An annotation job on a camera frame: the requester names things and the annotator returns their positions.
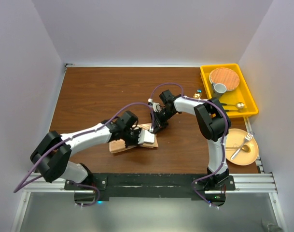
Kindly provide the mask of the gold black spoon in tray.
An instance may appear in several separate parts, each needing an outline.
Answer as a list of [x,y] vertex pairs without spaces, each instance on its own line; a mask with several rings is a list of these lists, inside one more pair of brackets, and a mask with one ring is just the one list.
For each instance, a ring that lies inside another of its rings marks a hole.
[[222,103],[223,106],[233,106],[236,107],[237,109],[243,109],[245,108],[245,104],[242,102],[238,102],[236,104],[228,104],[228,103]]

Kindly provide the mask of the woven orange round plate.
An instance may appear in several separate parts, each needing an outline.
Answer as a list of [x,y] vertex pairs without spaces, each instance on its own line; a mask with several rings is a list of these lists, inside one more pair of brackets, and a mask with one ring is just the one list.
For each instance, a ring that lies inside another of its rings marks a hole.
[[223,84],[227,91],[235,90],[240,84],[238,74],[232,69],[221,67],[216,68],[209,74],[209,80],[212,84]]

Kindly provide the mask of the grey white cup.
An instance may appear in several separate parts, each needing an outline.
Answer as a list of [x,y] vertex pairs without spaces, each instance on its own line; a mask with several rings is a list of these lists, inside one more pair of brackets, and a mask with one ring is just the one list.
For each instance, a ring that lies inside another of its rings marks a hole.
[[212,97],[220,98],[227,92],[227,88],[222,83],[213,83],[212,84]]

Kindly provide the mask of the beige round plate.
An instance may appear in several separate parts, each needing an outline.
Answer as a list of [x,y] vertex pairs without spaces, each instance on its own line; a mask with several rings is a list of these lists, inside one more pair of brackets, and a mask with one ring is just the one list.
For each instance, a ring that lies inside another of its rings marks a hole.
[[239,165],[247,166],[256,161],[259,154],[259,147],[254,138],[243,142],[248,132],[241,129],[230,129],[226,140],[226,159],[227,161]]

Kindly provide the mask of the black handled utensil in tray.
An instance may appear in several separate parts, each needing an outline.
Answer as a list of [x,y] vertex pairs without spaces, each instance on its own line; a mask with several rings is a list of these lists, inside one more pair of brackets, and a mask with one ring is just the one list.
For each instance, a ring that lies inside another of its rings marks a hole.
[[238,109],[238,110],[227,110],[225,109],[226,112],[237,112],[237,113],[242,113],[242,110]]

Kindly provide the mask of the yellow plastic tray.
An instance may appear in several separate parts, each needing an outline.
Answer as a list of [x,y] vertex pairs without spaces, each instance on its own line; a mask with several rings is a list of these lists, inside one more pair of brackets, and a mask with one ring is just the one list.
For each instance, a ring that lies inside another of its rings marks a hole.
[[[205,88],[205,92],[208,98],[212,96],[212,83],[209,80],[209,74],[211,71],[215,70],[216,68],[229,68],[235,71],[239,78],[240,84],[239,86],[233,91],[227,91],[222,97],[220,97],[221,103],[228,103],[228,104],[236,104],[238,102],[242,102],[245,104],[245,108],[241,109],[242,113],[237,112],[227,112],[227,115],[230,118],[238,118],[238,117],[250,117],[253,115],[258,114],[259,110],[256,106],[256,103],[251,95],[250,89],[243,77],[241,69],[238,64],[236,63],[228,63],[228,64],[212,64],[212,65],[202,65],[200,66],[201,72],[201,79]],[[238,110],[234,106],[225,106],[227,110]]]

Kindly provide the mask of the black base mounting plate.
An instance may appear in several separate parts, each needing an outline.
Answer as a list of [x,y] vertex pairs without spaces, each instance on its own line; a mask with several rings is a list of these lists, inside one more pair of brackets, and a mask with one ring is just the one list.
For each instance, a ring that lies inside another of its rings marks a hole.
[[222,205],[226,192],[236,189],[233,176],[215,184],[214,177],[196,181],[204,174],[109,174],[94,173],[99,201],[111,198],[189,198],[204,196],[210,203]]

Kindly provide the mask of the gold spoon on plate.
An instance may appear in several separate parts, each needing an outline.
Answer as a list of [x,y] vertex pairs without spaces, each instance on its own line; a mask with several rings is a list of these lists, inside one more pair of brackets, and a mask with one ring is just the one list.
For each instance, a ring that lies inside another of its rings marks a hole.
[[247,153],[251,151],[251,149],[250,149],[250,147],[248,145],[243,145],[242,147],[226,147],[226,149],[235,149],[235,150],[237,150],[239,148],[242,151],[247,152]]

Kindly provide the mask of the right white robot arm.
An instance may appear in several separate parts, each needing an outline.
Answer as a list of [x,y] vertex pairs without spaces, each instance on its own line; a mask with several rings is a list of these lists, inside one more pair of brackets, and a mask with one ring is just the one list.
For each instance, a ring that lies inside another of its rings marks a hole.
[[218,190],[224,185],[229,177],[228,165],[226,163],[225,143],[231,121],[224,111],[218,98],[201,100],[187,97],[183,94],[174,96],[170,90],[159,95],[163,107],[155,103],[153,98],[148,99],[148,104],[154,113],[154,133],[168,126],[168,120],[177,113],[188,113],[196,117],[199,129],[207,140],[209,151],[209,163],[207,175],[197,179],[203,181],[206,186]]

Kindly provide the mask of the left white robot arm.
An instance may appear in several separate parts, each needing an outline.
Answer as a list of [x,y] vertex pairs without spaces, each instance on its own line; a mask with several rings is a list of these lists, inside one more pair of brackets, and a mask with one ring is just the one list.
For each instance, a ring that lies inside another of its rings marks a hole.
[[90,147],[123,140],[125,146],[138,146],[145,142],[147,130],[136,126],[138,118],[131,111],[120,117],[114,116],[85,130],[58,134],[51,131],[45,135],[30,156],[33,170],[38,170],[46,182],[63,178],[80,189],[94,187],[92,172],[82,163],[70,158]]

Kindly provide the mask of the gold spoon on table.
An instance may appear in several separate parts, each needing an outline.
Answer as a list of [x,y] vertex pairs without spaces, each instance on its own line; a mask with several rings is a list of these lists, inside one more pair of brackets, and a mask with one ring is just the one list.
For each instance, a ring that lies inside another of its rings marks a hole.
[[202,96],[201,93],[195,93],[195,94],[193,95],[193,98],[194,98],[194,99],[200,99],[201,96]]

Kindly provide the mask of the silver fork on plate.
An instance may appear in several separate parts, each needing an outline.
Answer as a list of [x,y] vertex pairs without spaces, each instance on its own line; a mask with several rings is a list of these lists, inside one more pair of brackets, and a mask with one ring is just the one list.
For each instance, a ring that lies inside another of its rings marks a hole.
[[[244,141],[243,141],[243,143],[240,145],[240,147],[242,147],[242,146],[245,145],[247,142],[249,142],[253,137],[254,137],[254,132],[253,132],[253,131],[249,132],[249,133],[245,136]],[[239,153],[240,151],[241,151],[240,148],[237,149],[237,150],[233,153],[233,155],[231,156],[230,159],[233,160],[233,159],[238,155],[238,153]]]

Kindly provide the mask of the aluminium rail frame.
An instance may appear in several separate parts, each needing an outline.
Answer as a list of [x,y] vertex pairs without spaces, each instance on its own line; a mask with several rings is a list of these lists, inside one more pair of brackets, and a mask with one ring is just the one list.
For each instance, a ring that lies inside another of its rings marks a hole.
[[231,174],[220,209],[189,198],[111,198],[90,207],[70,198],[91,192],[52,187],[41,180],[27,188],[15,217],[15,232],[279,232],[286,224],[272,174]]

